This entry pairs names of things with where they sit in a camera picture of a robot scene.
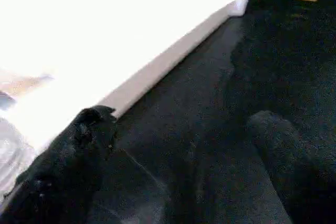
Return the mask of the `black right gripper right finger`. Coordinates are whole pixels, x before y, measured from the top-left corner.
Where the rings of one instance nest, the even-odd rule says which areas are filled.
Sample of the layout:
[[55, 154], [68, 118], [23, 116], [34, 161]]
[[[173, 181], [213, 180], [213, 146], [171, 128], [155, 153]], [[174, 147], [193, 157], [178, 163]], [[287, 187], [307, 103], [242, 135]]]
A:
[[335, 223], [335, 149], [311, 144], [271, 111], [250, 116], [246, 133], [291, 221]]

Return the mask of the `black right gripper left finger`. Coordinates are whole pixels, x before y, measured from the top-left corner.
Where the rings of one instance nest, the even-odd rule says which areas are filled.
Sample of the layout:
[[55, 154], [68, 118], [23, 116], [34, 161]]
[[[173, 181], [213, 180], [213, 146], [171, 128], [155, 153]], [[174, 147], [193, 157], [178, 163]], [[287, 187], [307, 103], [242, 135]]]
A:
[[105, 105], [81, 110], [17, 177], [1, 206], [1, 223], [86, 223], [113, 146], [114, 111]]

